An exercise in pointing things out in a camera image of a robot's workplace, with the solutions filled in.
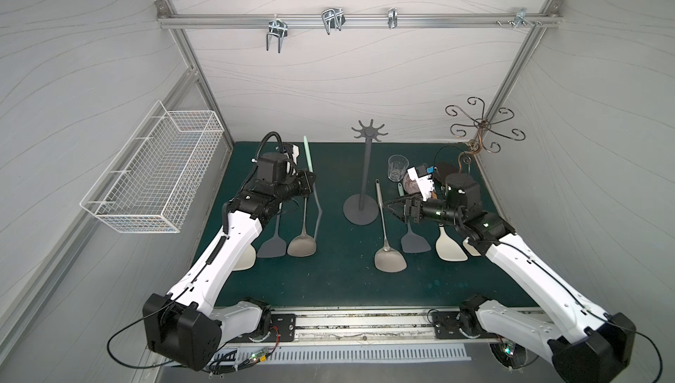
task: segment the utensil stand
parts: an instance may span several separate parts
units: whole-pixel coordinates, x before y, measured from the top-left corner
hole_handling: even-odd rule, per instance
[[[371,148],[373,146],[373,140],[379,142],[377,137],[387,135],[388,133],[380,133],[379,130],[384,127],[384,124],[375,128],[372,119],[371,124],[368,126],[364,126],[361,121],[359,121],[359,125],[361,125],[360,130],[355,128],[352,128],[352,130],[360,133],[360,135],[354,138],[366,138],[366,148],[363,155],[363,174],[361,175],[361,192],[347,198],[342,206],[342,212],[351,223],[355,225],[367,225],[377,219],[377,216],[379,215],[377,202],[374,198],[366,194],[368,167],[371,164]]]

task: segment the green table surface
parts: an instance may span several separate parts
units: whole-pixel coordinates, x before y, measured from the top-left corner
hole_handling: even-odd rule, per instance
[[[306,168],[302,143],[298,166]],[[276,142],[269,142],[263,153],[274,151]],[[257,142],[237,142],[219,189],[214,208],[199,243],[195,260],[206,249],[220,229],[221,207],[230,200],[251,168],[251,158]],[[374,142],[367,193],[377,199],[375,179],[380,179],[384,200],[398,197],[396,183],[387,179],[387,160],[393,154],[406,156],[411,166],[431,165],[442,144],[402,144]],[[484,257],[468,256],[467,261],[441,260],[435,251],[439,236],[433,222],[413,224],[413,230],[426,238],[432,250],[405,254],[408,268],[399,273],[385,273],[375,268],[373,256],[382,248],[382,222],[379,217],[371,224],[357,226],[342,214],[344,201],[360,190],[363,142],[310,143],[316,192],[323,215],[316,237],[317,249],[310,257],[284,255],[272,259],[256,259],[251,269],[232,272],[218,296],[216,306],[225,307],[251,296],[275,307],[349,307],[349,306],[457,306],[463,300],[480,293],[509,307],[534,307],[534,301],[509,275]],[[458,151],[445,148],[439,161],[457,164]],[[496,211],[483,179],[475,164],[471,175],[481,184],[483,207]],[[302,198],[300,208],[293,202],[284,203],[289,210],[281,216],[279,235],[289,243],[302,227]],[[308,200],[307,232],[314,233],[318,210],[313,197]],[[406,225],[385,211],[387,237],[393,248],[400,250]],[[256,250],[274,234],[275,219],[253,242]],[[452,228],[448,235],[461,243]]]

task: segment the wire basket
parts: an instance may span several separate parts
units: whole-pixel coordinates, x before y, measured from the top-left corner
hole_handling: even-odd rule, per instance
[[[224,131],[214,111],[157,104],[80,203],[121,233],[180,232]]]

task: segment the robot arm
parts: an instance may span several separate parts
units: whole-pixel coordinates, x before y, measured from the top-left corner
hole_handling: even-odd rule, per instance
[[[260,156],[267,139],[273,135],[279,141],[279,152]],[[315,176],[308,170],[298,170],[298,153],[298,147],[284,145],[279,134],[265,136],[258,147],[254,168],[232,201],[223,206],[224,226],[168,294],[152,294],[143,305],[151,351],[193,370],[202,370],[221,340],[240,334],[267,334],[271,309],[261,301],[245,299],[220,311],[222,321],[208,316],[237,261],[279,211],[280,204],[312,193]]]
[[[431,180],[433,170],[422,166],[410,171],[415,171],[419,183],[425,172]],[[513,340],[552,363],[567,382],[612,381],[629,364],[635,325],[621,313],[608,315],[539,259],[509,223],[484,211],[480,186],[468,174],[450,174],[444,181],[445,199],[415,193],[385,206],[404,221],[409,217],[415,223],[428,219],[454,226],[480,254],[525,289],[553,321],[520,313],[479,294],[460,306],[462,331],[469,337],[491,332]]]

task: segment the mint green handle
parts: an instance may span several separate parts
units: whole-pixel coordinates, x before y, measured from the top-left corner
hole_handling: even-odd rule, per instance
[[[309,172],[314,172],[314,168],[312,168],[312,155],[309,154],[309,142],[307,141],[307,135],[304,137],[304,155],[307,156],[307,167],[309,168]]]

